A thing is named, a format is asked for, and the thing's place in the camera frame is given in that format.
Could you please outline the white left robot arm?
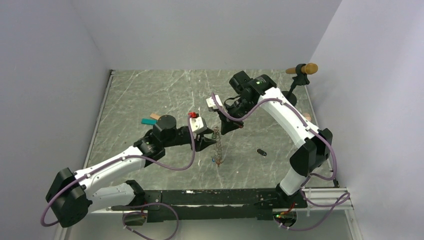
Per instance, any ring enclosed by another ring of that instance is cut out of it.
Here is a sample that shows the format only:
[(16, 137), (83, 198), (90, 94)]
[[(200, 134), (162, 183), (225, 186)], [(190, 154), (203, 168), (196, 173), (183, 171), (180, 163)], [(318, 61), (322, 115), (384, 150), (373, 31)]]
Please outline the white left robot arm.
[(206, 121), (195, 112), (189, 113), (187, 125), (180, 128), (173, 116), (163, 115), (143, 137), (116, 156), (77, 171), (69, 168), (60, 170), (46, 194), (47, 207), (42, 213), (41, 225), (60, 224), (68, 228), (87, 214), (107, 207), (139, 209), (144, 203), (145, 192), (135, 180), (127, 180), (117, 186), (107, 185), (152, 164), (173, 171), (187, 170), (194, 159), (184, 167), (172, 167), (159, 160), (165, 156), (166, 148), (182, 145), (190, 146), (194, 158), (196, 152), (216, 143), (206, 137), (212, 133)]

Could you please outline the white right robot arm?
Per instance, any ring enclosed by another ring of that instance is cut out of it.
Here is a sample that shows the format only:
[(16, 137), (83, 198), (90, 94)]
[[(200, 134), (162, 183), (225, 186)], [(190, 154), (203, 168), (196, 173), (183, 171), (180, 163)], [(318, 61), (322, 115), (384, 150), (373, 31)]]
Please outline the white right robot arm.
[(297, 192), (314, 175), (313, 171), (334, 155), (333, 134), (307, 120), (266, 74), (251, 78), (240, 71), (229, 84), (237, 93), (233, 104), (221, 101), (215, 93), (207, 99), (208, 108), (220, 116), (222, 135), (241, 128), (245, 119), (262, 108), (285, 130), (297, 148), (289, 159), (288, 172), (275, 188), (276, 203), (288, 208), (295, 202)]

